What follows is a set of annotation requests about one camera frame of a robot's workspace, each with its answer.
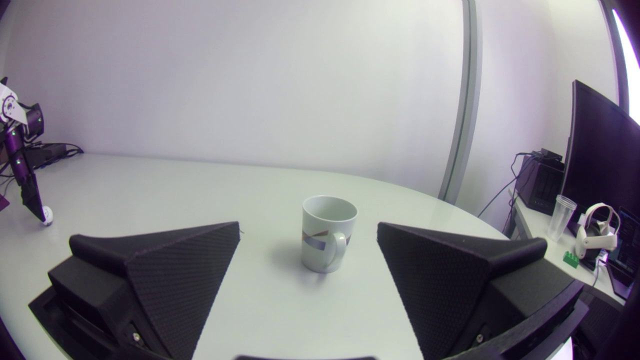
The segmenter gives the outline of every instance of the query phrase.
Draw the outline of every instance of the white wall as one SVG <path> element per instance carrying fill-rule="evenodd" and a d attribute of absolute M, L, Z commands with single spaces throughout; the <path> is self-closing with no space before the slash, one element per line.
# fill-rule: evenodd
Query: white wall
<path fill-rule="evenodd" d="M 518 152 L 564 156 L 572 81 L 617 101 L 611 41 L 598 0 L 477 0 L 483 74 L 476 132 L 457 206 L 477 215 L 513 176 Z M 521 160 L 515 165 L 516 173 Z M 481 217 L 502 230 L 507 191 Z"/>
<path fill-rule="evenodd" d="M 44 140 L 334 170 L 437 195 L 460 0 L 17 0 L 4 73 Z"/>
<path fill-rule="evenodd" d="M 7 7 L 2 19 L 0 20 L 0 78 L 4 77 L 4 61 L 6 58 L 9 39 L 11 37 L 13 24 L 15 23 L 16 6 Z"/>

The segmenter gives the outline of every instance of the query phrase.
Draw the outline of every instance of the desk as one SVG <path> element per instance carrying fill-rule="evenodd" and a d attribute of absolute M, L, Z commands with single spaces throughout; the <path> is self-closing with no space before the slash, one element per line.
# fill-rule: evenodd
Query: desk
<path fill-rule="evenodd" d="M 514 233 L 512 238 L 516 238 L 519 235 L 526 236 L 527 238 L 539 237 L 546 239 L 547 252 L 545 253 L 545 259 L 549 260 L 552 264 L 573 276 L 575 279 L 578 279 L 590 286 L 593 284 L 593 281 L 596 279 L 595 271 L 591 271 L 582 265 L 578 265 L 577 268 L 573 268 L 571 265 L 563 261 L 564 252 L 569 251 L 572 254 L 575 253 L 575 236 L 568 229 L 564 230 L 564 233 L 560 236 L 558 242 L 551 241 L 547 237 L 547 227 L 551 221 L 551 217 L 549 215 L 529 209 L 520 198 L 516 199 L 513 211 L 513 220 L 515 221 L 515 228 L 517 232 Z M 611 286 L 611 280 L 606 267 L 600 263 L 598 263 L 598 267 L 598 282 L 596 282 L 595 288 L 624 305 L 625 301 L 613 292 L 613 287 Z"/>
<path fill-rule="evenodd" d="M 124 236 L 237 220 L 241 241 L 194 359 L 422 359 L 376 242 L 380 221 L 505 238 L 429 195 L 328 172 L 84 154 L 37 171 L 54 222 L 43 227 L 9 187 L 0 212 L 0 316 L 27 359 L 64 359 L 28 308 L 70 256 L 72 234 Z M 342 268 L 300 261 L 301 207 L 331 194 L 359 209 Z"/>

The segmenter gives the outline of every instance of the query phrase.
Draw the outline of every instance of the clear plastic cup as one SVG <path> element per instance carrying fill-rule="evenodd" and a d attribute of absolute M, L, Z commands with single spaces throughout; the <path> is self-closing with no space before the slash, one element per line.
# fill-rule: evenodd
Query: clear plastic cup
<path fill-rule="evenodd" d="M 571 199 L 562 195 L 556 197 L 554 215 L 551 217 L 551 222 L 547 229 L 547 236 L 550 240 L 558 241 L 560 239 L 560 235 L 562 235 L 566 225 L 569 223 L 575 207 L 575 202 L 571 201 Z"/>

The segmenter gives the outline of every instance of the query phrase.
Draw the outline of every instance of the white ball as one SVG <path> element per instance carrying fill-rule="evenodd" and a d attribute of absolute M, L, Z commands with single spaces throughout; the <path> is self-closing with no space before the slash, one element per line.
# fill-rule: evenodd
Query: white ball
<path fill-rule="evenodd" d="M 44 213 L 44 221 L 42 222 L 46 226 L 49 226 L 53 223 L 53 211 L 49 206 L 43 206 L 42 212 Z"/>

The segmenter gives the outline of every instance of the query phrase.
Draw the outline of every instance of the mug handle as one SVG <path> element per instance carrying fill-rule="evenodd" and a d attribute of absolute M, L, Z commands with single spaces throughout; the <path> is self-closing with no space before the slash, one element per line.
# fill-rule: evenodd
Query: mug handle
<path fill-rule="evenodd" d="M 344 234 L 333 233 L 329 235 L 329 241 L 335 243 L 335 253 L 333 254 L 333 259 L 325 268 L 330 268 L 334 264 L 340 263 L 344 253 L 347 251 L 347 238 Z"/>

